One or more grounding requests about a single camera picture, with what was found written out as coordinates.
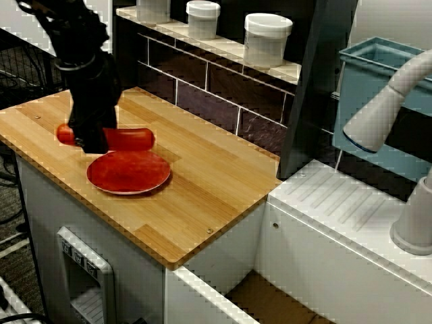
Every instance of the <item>tile backsplash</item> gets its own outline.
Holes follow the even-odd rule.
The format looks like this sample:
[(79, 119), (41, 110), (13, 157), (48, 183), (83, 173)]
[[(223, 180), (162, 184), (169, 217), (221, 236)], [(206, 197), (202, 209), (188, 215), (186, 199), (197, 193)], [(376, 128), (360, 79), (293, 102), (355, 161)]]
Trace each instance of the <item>tile backsplash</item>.
[(138, 86), (280, 155), (295, 84), (138, 26)]

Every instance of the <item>wooden cutting board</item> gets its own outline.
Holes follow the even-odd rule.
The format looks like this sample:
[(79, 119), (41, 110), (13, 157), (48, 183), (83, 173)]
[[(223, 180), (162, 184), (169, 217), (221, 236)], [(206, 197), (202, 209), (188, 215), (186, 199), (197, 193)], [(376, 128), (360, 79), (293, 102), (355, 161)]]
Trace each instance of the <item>wooden cutting board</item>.
[(281, 182), (279, 157), (139, 88), (123, 93), (119, 128), (148, 128), (171, 175), (147, 194), (95, 188), (87, 167), (100, 155), (59, 143), (68, 91), (0, 111), (0, 140), (162, 265), (176, 269), (262, 203)]

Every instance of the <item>shelf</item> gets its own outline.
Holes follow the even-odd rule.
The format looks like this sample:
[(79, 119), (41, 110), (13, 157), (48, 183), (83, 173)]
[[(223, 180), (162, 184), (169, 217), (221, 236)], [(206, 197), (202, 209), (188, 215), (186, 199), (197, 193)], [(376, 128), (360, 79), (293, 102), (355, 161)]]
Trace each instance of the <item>shelf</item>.
[(166, 24), (147, 24), (145, 22), (139, 22), (136, 18), (136, 6), (125, 7), (117, 9), (117, 15), (125, 18), (137, 24), (146, 26), (151, 30), (155, 30), (170, 36), (176, 40), (183, 41), (204, 51), (216, 54), (222, 58), (229, 59), (233, 62), (242, 64), (244, 67), (249, 67), (260, 71), (261, 73), (273, 76), (274, 78), (289, 82), (297, 85), (300, 77), (300, 71), (302, 66), (300, 64), (284, 61), (281, 66), (273, 67), (271, 69), (265, 69), (255, 65), (245, 64), (243, 61), (243, 50), (244, 45), (234, 42), (220, 36), (213, 40), (196, 40), (188, 36), (188, 25), (176, 20), (172, 20)]

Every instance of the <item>white jar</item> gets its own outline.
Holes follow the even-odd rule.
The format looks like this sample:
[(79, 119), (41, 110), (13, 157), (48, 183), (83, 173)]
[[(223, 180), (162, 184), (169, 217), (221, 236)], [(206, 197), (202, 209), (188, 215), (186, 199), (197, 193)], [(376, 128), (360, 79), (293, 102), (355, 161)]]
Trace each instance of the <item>white jar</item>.
[(217, 18), (221, 6), (215, 2), (193, 0), (186, 5), (189, 15), (189, 37), (198, 40), (211, 40), (216, 37)]
[(244, 21), (244, 61), (249, 65), (274, 68), (283, 62), (292, 21), (271, 13), (252, 13)]
[(166, 24), (170, 0), (136, 0), (136, 19), (147, 24)]

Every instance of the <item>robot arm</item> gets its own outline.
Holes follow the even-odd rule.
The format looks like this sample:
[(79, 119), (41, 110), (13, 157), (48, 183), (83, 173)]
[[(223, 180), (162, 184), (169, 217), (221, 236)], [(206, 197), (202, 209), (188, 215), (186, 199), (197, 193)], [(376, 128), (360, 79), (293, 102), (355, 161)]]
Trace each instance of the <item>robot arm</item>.
[(112, 55), (102, 51), (106, 25), (83, 0), (16, 0), (49, 35), (57, 67), (65, 76), (74, 105), (68, 126), (85, 153), (108, 151), (103, 128), (116, 128), (115, 105), (122, 88)]

